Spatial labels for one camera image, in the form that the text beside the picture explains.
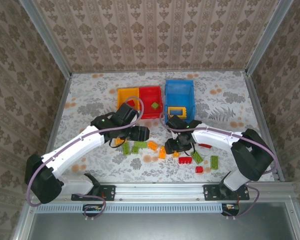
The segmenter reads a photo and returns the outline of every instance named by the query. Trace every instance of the plastic bin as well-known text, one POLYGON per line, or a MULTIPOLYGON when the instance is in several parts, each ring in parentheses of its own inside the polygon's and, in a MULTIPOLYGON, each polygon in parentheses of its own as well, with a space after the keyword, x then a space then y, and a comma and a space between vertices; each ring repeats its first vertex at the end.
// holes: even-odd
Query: plastic bin
POLYGON ((168 107, 185 107, 185 121, 190 123, 195 116, 194 83, 192 80, 166 80, 165 111, 168 107))
POLYGON ((163 103, 161 96, 161 88, 159 86, 144 86, 139 88, 139 95, 144 103, 144 114, 142 119, 155 119, 160 116, 163 111, 163 103), (157 109, 152 108, 152 104, 157 103, 159 106, 157 109))
MULTIPOLYGON (((128 97, 138 97, 139 98, 139 88, 134 87, 134 88, 119 88, 118 89, 118 105, 117 109, 128 99, 128 97)), ((137 110, 140 110, 140 103, 138 100, 133 99, 134 105, 137 110)))

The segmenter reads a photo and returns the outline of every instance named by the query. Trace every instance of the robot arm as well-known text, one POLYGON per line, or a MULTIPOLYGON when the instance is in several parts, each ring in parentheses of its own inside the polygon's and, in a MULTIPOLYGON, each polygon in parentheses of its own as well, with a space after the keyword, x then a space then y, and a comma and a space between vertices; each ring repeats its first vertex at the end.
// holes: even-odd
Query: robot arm
POLYGON ((174 139, 170 138, 165 143, 167 154, 171 154, 175 151, 188 151, 192 148, 193 144, 197 143, 209 144, 232 152, 238 168, 229 172, 220 183, 222 185, 220 188, 226 188, 226 191, 233 192, 249 181, 258 181, 273 161, 273 158, 265 150, 249 142, 245 142, 238 137, 234 137, 242 136, 267 147, 257 132, 252 129, 247 129, 242 133, 233 133, 217 128, 210 128, 197 120, 193 120, 187 124, 176 115, 168 120, 167 126, 176 130, 198 129, 186 132, 175 131, 173 134, 174 139))
POLYGON ((131 126, 115 129, 130 124, 137 116, 137 110, 124 103, 117 112, 96 117, 83 132, 58 149, 43 156, 31 155, 26 163, 25 183, 28 185, 39 166, 45 164, 31 185, 31 190, 41 203, 49 203, 58 195, 97 194, 95 190, 98 189, 99 183, 93 176, 85 174, 65 177, 61 176, 62 173, 78 158, 112 139, 148 140, 150 131, 147 127, 131 126))

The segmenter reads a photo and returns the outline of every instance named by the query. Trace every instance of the wall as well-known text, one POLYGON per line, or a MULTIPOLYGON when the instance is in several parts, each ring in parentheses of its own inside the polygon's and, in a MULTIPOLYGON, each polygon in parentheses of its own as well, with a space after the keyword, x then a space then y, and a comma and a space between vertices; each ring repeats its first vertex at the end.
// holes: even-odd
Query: wall
POLYGON ((0 239, 17 224, 26 159, 44 153, 64 84, 20 3, 0 0, 0 239))
POLYGON ((72 72, 244 69, 278 0, 34 0, 72 72))
POLYGON ((285 178, 300 200, 300 0, 295 0, 252 74, 285 178))

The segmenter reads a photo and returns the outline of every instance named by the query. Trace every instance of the green lego brick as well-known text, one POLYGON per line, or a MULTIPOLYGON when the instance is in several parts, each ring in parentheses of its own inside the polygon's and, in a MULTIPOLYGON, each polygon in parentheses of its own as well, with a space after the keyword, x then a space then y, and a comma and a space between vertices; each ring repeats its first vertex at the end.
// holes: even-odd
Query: green lego brick
POLYGON ((138 141, 138 142, 135 141, 135 142, 134 142, 134 146, 135 146, 135 147, 138 147, 138 148, 140 148, 140 149, 141 149, 141 148, 142 148, 142 149, 145 149, 145 148, 148 147, 148 143, 145 142, 145 141, 142 141, 142 142, 141 142, 141 141, 138 141))
POLYGON ((156 110, 156 109, 159 107, 159 105, 158 105, 156 102, 154 102, 154 103, 152 103, 151 107, 152 107, 154 110, 156 110))
POLYGON ((219 169, 219 157, 211 156, 211 169, 217 170, 219 169))
POLYGON ((197 151, 192 152, 191 156, 197 164, 200 164, 201 162, 203 162, 203 158, 199 155, 199 153, 197 151))
POLYGON ((122 148, 123 148, 123 154, 124 155, 130 155, 130 147, 129 147, 129 144, 126 142, 122 145, 122 148))
POLYGON ((132 153, 133 154, 138 154, 139 153, 139 148, 137 146, 132 147, 132 153))

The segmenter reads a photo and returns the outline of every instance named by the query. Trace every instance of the patterned tablecloth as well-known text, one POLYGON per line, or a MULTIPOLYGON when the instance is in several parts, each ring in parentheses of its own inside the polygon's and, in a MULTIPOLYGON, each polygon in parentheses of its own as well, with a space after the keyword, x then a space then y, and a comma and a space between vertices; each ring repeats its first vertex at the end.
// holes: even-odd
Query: patterned tablecloth
MULTIPOLYGON (((193 79, 195 89, 195 119, 234 132, 247 128, 259 132, 253 107, 240 71, 207 72, 147 72, 74 74, 54 147, 60 147, 78 135, 96 116, 116 111, 117 89, 125 87, 160 86, 164 102, 167 79, 193 79)), ((171 137, 158 119, 139 122, 150 128, 150 140, 164 145, 171 137)), ((98 147, 71 166, 64 174, 91 173, 100 182, 208 182, 220 181, 236 167, 231 153, 216 147, 196 147, 205 160, 200 165, 203 174, 195 173, 197 164, 178 164, 177 158, 142 149, 139 154, 123 155, 122 148, 98 147), (210 158, 219 156, 219 169, 210 170, 210 158)), ((273 175, 262 176, 262 181, 273 181, 273 175)))

